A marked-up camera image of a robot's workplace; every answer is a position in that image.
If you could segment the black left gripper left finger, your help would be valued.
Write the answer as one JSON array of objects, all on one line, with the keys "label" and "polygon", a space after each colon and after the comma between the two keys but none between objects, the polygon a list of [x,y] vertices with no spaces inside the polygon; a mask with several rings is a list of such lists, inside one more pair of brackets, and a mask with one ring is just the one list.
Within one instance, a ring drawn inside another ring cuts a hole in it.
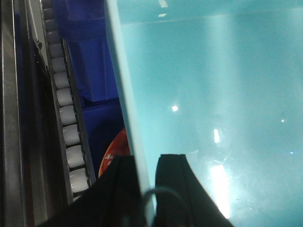
[{"label": "black left gripper left finger", "polygon": [[143,227],[142,196],[133,156],[117,156],[102,176],[43,227]]}]

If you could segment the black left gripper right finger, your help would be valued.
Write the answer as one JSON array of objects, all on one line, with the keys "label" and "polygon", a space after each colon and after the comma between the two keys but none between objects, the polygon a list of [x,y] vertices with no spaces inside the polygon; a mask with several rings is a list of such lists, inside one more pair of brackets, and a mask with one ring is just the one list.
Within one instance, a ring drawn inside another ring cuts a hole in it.
[{"label": "black left gripper right finger", "polygon": [[157,227],[230,227],[185,155],[161,155],[156,168]]}]

